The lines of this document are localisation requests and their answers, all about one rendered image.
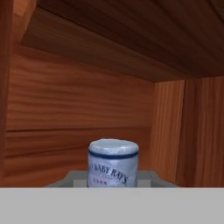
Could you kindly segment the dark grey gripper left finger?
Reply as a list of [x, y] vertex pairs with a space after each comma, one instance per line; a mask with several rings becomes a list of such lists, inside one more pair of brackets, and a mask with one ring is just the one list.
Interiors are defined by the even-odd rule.
[[48, 185], [48, 187], [87, 187], [87, 172], [86, 171], [70, 171], [63, 179]]

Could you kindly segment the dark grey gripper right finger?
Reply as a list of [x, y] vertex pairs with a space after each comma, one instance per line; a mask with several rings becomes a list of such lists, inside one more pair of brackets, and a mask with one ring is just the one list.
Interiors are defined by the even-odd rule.
[[154, 171], [139, 171], [137, 173], [137, 186], [146, 188], [176, 187], [173, 183], [161, 179]]

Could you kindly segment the white condiment bottle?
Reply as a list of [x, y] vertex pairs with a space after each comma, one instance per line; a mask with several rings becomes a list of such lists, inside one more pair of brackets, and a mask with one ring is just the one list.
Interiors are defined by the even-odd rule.
[[120, 139], [93, 141], [87, 151], [88, 187], [137, 187], [139, 147]]

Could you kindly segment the wooden cabinet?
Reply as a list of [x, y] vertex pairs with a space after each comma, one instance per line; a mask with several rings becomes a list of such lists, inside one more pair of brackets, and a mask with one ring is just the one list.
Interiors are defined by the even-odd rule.
[[0, 0], [0, 187], [139, 146], [179, 186], [224, 186], [224, 0]]

